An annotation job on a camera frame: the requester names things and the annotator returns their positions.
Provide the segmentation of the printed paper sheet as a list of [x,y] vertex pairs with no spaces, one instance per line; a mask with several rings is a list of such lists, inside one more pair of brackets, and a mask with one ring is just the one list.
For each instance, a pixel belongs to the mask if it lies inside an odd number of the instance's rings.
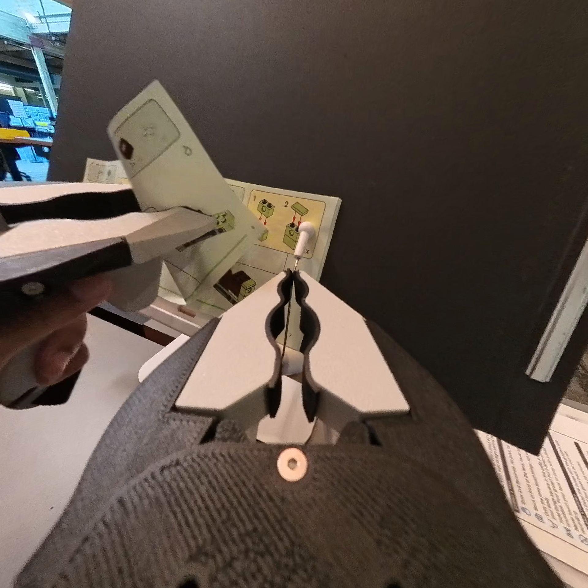
[[476,431],[508,503],[537,547],[584,569],[587,560],[587,408],[562,403],[538,454]]

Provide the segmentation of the silver metal bar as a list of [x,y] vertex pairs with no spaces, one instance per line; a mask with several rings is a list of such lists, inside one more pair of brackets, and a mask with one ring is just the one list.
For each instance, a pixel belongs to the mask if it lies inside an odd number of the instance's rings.
[[562,294],[526,369],[540,383],[549,382],[587,306],[587,243],[584,244]]

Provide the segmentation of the person's left hand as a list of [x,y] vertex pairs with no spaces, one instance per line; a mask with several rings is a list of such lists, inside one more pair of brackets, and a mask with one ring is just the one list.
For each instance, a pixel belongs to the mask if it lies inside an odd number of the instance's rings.
[[80,371],[89,359],[86,314],[107,299],[112,281],[95,275],[70,283],[61,293],[1,325],[1,371],[29,347],[36,348],[36,383],[51,386]]

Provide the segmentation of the white book stand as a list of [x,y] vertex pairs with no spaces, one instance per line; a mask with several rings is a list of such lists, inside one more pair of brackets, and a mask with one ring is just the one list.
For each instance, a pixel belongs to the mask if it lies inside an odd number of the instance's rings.
[[[194,311],[179,303],[180,298],[172,297],[167,300],[156,298],[154,303],[140,311],[148,318],[146,326],[166,334],[174,334],[172,342],[147,360],[140,368],[138,379],[143,382],[167,357],[185,344],[203,325],[210,320],[210,316]],[[319,419],[312,423],[307,421],[302,404],[302,354],[290,347],[285,347],[282,359],[282,399],[276,417],[264,417],[258,425],[247,431],[247,436],[258,442],[278,445],[335,444],[340,433],[328,427]]]

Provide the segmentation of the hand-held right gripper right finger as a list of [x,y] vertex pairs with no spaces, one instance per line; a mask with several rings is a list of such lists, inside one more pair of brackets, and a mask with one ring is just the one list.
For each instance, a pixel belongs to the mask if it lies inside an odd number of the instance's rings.
[[349,423],[407,415],[410,407],[364,317],[297,270],[302,403],[309,443],[336,443]]

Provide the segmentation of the instruction booklet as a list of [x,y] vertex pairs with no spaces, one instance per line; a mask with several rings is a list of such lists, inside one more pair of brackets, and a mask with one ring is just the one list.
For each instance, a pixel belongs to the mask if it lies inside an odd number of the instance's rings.
[[141,209],[202,211],[218,234],[164,261],[159,296],[219,316],[295,264],[299,228],[315,234],[298,269],[318,280],[341,207],[335,196],[222,179],[187,120],[160,82],[149,84],[109,122],[115,160],[88,158],[83,181],[127,184]]

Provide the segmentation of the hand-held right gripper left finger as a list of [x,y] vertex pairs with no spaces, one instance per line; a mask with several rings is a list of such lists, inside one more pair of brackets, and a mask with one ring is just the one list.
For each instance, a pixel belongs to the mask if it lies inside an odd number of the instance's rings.
[[175,408],[248,431],[275,417],[282,399],[282,349],[292,271],[265,283],[216,322]]

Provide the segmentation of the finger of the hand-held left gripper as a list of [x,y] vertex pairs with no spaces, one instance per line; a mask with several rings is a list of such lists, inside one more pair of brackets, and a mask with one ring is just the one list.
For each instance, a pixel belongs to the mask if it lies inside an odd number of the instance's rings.
[[124,184],[18,182],[1,188],[1,215],[7,224],[98,220],[140,211],[132,188]]
[[132,264],[98,275],[107,275],[112,281],[109,304],[123,312],[138,312],[158,296],[164,259],[182,246],[216,235],[216,227],[213,217],[184,207],[109,219],[24,222],[1,235],[1,258],[101,239],[125,239]]

